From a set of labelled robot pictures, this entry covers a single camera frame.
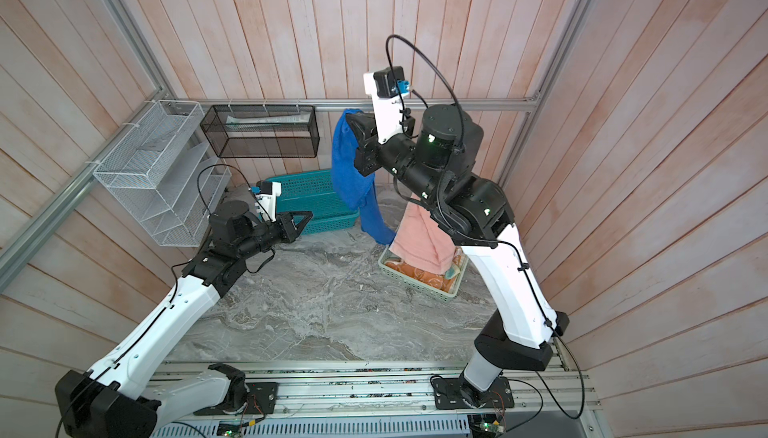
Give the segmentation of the black mesh wall basket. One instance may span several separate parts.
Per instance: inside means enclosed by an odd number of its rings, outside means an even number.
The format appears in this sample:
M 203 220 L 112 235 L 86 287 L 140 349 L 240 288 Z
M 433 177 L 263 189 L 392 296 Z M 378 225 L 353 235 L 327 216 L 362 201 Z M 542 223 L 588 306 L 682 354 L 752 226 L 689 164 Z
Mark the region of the black mesh wall basket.
M 320 136 L 315 109 L 300 105 L 213 105 L 201 130 L 220 158 L 317 156 Z

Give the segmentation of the pink towel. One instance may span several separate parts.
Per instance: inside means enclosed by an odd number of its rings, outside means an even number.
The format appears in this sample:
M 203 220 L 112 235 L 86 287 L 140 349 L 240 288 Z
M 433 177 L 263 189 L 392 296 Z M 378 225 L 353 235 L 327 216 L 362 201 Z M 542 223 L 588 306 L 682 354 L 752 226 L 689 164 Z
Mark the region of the pink towel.
M 456 246 L 427 210 L 408 203 L 390 252 L 410 266 L 443 275 L 452 266 Z

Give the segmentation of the teal plastic basket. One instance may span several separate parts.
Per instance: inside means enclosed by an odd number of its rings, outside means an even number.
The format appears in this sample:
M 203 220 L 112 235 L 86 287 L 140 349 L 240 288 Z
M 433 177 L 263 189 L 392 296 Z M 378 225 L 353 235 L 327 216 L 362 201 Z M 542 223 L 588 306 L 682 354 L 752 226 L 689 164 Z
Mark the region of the teal plastic basket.
M 346 206 L 335 192 L 330 170 L 303 172 L 268 179 L 281 184 L 278 212 L 311 211 L 305 234 L 344 230 L 355 225 L 359 212 Z

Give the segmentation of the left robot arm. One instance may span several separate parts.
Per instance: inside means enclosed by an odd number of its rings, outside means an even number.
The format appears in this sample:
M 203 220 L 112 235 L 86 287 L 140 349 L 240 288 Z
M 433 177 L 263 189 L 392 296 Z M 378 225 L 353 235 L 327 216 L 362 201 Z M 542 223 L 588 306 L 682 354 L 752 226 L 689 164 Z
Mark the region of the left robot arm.
M 250 402 L 244 372 L 214 363 L 199 375 L 150 390 L 147 385 L 180 339 L 246 273 L 247 261 L 297 240 L 310 211 L 264 218 L 239 200 L 220 204 L 198 254 L 171 292 L 112 351 L 87 371 L 56 384 L 58 433 L 70 437 L 149 437 L 157 428 L 204 409 L 241 416 Z

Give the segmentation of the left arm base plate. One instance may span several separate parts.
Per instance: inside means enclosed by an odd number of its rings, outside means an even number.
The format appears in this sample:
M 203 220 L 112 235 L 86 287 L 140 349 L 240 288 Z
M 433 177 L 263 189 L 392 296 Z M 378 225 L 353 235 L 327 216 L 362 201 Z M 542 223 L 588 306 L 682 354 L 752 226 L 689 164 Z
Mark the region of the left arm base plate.
M 278 387 L 277 382 L 235 384 L 231 386 L 222 403 L 195 411 L 193 415 L 237 415 L 243 412 L 269 415 L 275 409 Z

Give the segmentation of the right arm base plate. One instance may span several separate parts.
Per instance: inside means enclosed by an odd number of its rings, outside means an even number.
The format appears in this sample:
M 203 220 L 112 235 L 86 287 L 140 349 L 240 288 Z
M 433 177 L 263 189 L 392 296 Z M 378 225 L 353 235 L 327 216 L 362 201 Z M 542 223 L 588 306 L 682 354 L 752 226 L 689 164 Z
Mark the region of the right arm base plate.
M 463 377 L 432 375 L 429 383 L 438 410 L 488 408 L 504 411 L 514 407 L 509 380 L 502 376 L 498 376 L 486 391 L 475 390 Z

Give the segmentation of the aluminium back wall rail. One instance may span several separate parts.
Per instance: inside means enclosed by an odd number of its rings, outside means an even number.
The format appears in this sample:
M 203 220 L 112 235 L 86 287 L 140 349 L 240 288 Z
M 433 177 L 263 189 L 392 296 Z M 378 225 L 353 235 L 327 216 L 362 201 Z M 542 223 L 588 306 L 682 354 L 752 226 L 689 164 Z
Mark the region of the aluminium back wall rail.
M 270 100 L 204 100 L 189 99 L 189 102 L 199 103 L 202 107 L 224 106 L 283 106 L 296 108 L 312 106 L 319 112 L 341 112 L 344 109 L 360 109 L 372 111 L 373 104 L 370 98 L 366 99 L 270 99 Z M 536 100 L 526 99 L 489 99 L 470 98 L 460 99 L 459 104 L 467 112 L 533 112 L 538 107 Z

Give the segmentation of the blue towel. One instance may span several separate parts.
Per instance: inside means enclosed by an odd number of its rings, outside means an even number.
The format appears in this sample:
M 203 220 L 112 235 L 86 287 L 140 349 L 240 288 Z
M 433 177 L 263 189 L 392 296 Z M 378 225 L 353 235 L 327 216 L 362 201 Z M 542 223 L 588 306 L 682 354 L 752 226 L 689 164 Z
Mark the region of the blue towel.
M 362 231 L 380 245 L 390 245 L 395 232 L 384 222 L 377 202 L 375 177 L 364 177 L 354 166 L 357 140 L 347 124 L 348 115 L 361 110 L 346 109 L 334 130 L 331 153 L 331 179 L 334 191 L 352 211 L 360 214 Z

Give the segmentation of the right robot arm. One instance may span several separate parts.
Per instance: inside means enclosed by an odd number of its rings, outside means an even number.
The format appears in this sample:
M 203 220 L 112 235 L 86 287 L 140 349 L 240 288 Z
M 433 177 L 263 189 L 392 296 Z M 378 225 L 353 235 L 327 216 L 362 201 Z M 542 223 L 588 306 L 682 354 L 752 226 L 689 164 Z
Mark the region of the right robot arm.
M 383 170 L 415 195 L 480 272 L 496 304 L 473 356 L 447 390 L 478 407 L 491 398 L 502 371 L 545 370 L 552 341 L 563 336 L 569 317 L 544 298 L 504 191 L 472 171 L 482 128 L 457 105 L 428 108 L 415 139 L 400 126 L 391 137 L 379 137 L 382 120 L 374 114 L 344 120 L 354 136 L 355 168 L 364 176 Z

